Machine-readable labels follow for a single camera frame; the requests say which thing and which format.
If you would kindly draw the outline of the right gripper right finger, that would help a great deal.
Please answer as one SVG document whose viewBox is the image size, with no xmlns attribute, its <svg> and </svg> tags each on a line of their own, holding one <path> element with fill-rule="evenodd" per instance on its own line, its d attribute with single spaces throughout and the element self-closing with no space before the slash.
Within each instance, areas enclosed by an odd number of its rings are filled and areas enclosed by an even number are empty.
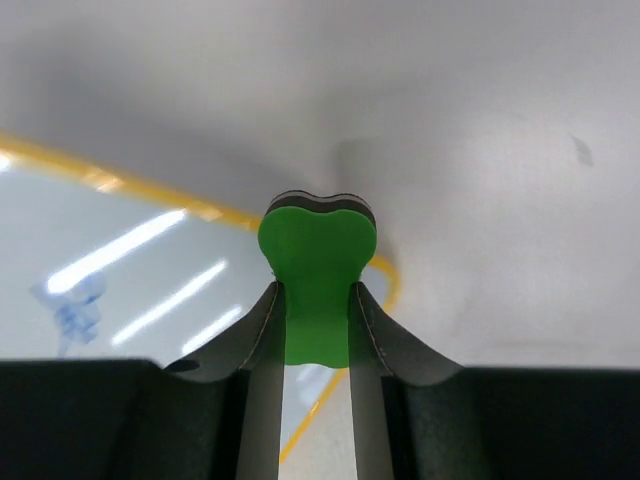
<svg viewBox="0 0 640 480">
<path fill-rule="evenodd" d="M 464 367 L 399 325 L 362 283 L 349 297 L 361 479 L 635 479 L 639 375 Z"/>
</svg>

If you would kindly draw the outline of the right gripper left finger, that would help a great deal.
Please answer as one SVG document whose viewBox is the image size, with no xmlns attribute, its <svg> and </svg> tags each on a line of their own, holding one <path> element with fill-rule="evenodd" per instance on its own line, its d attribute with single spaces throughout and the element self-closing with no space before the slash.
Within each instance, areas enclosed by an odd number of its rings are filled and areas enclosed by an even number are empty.
<svg viewBox="0 0 640 480">
<path fill-rule="evenodd" d="M 285 291 L 166 367 L 146 359 L 1 365 L 5 479 L 274 479 Z"/>
</svg>

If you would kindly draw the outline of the green whiteboard eraser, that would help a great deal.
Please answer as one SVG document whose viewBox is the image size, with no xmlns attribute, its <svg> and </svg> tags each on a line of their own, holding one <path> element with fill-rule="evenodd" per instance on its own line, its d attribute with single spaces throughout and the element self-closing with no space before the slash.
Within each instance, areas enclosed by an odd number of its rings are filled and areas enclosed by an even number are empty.
<svg viewBox="0 0 640 480">
<path fill-rule="evenodd" d="M 258 243 L 285 294 L 285 364 L 349 365 L 351 286 L 377 247 L 376 220 L 361 197 L 303 190 L 272 199 Z"/>
</svg>

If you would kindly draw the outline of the yellow framed whiteboard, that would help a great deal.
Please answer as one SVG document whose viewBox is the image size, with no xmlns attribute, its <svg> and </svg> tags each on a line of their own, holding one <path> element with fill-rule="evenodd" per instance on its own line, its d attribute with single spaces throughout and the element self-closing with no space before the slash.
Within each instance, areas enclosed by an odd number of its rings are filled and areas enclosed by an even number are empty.
<svg viewBox="0 0 640 480">
<path fill-rule="evenodd" d="M 25 141 L 1 139 L 1 365 L 146 359 L 166 367 L 244 317 L 273 282 L 262 218 Z M 374 254 L 360 281 L 392 302 Z M 344 370 L 285 364 L 280 451 Z"/>
</svg>

